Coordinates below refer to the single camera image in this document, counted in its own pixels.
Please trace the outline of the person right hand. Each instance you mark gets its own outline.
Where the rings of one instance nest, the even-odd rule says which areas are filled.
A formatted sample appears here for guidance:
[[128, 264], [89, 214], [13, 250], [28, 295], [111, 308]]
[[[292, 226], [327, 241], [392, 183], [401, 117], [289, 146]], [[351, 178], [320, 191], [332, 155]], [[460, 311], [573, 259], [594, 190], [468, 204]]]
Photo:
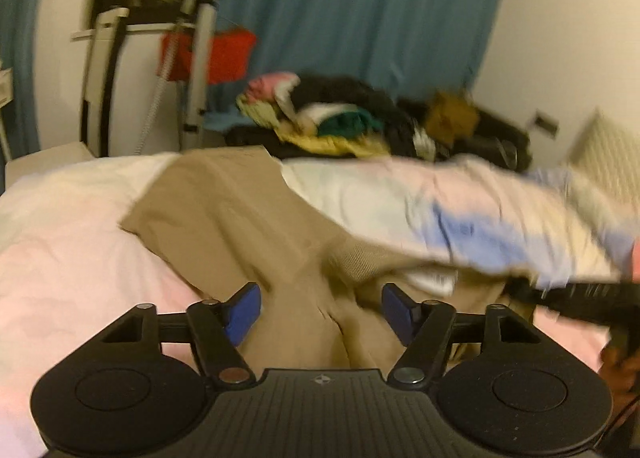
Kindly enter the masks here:
[[600, 354], [599, 376], [604, 380], [613, 399], [613, 415], [617, 416], [626, 408], [634, 410], [634, 384], [639, 376], [639, 351], [630, 354], [620, 341], [613, 339]]

